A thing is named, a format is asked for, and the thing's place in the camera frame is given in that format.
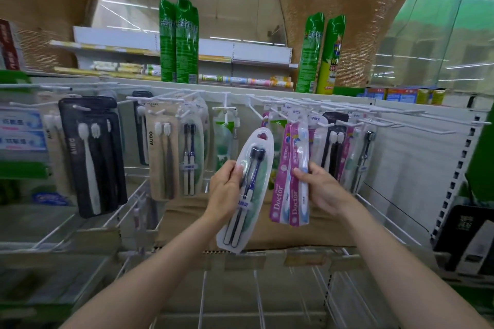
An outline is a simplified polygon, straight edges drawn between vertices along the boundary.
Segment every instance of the forearm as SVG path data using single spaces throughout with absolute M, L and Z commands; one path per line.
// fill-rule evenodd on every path
M 149 326 L 194 258 L 201 254 L 221 226 L 218 219 L 201 217 L 156 255 L 91 299 L 63 325 L 63 329 Z
M 404 328 L 490 328 L 472 306 L 397 242 L 360 203 L 347 206 L 343 221 Z

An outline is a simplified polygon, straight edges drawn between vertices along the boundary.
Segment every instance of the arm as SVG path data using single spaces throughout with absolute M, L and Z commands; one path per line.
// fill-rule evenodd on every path
M 311 199 L 338 217 L 355 240 L 386 301 L 406 329 L 489 329 L 491 326 L 446 282 L 397 242 L 324 169 L 294 175 L 311 186 Z
M 151 324 L 191 263 L 233 215 L 242 167 L 226 162 L 210 182 L 203 216 L 156 255 L 139 264 L 81 307 L 63 329 L 133 329 Z

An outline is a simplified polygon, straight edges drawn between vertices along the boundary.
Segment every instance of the green spray can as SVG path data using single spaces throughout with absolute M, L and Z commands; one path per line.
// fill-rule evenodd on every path
M 318 12 L 305 22 L 304 42 L 298 65 L 296 93 L 315 93 L 316 72 L 324 31 L 324 14 Z
M 196 84 L 199 60 L 199 14 L 188 0 L 178 0 L 176 16 L 177 82 Z
M 177 82 L 175 17 L 175 4 L 160 0 L 160 62 L 164 82 Z
M 333 93 L 345 27 L 346 19 L 344 14 L 328 20 L 319 77 L 317 79 L 317 94 L 331 95 Z

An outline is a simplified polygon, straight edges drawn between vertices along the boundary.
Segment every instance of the hand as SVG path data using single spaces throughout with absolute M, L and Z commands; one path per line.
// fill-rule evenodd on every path
M 204 214 L 221 221 L 221 225 L 231 219 L 239 202 L 243 167 L 235 166 L 236 163 L 228 160 L 209 182 L 209 202 Z
M 309 163 L 311 173 L 298 168 L 293 175 L 309 184 L 309 197 L 320 209 L 333 216 L 341 216 L 342 210 L 356 202 L 355 198 L 336 181 L 333 176 L 314 162 Z

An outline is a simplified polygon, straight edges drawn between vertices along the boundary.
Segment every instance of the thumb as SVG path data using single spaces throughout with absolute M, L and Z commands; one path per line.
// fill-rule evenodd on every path
M 311 185 L 318 183 L 318 177 L 310 173 L 302 172 L 299 168 L 293 168 L 293 175 L 297 177 L 300 181 L 309 183 Z
M 232 170 L 232 174 L 230 175 L 230 179 L 228 183 L 234 183 L 237 186 L 240 186 L 240 181 L 242 181 L 242 176 L 244 175 L 244 167 L 241 164 L 235 166 Z

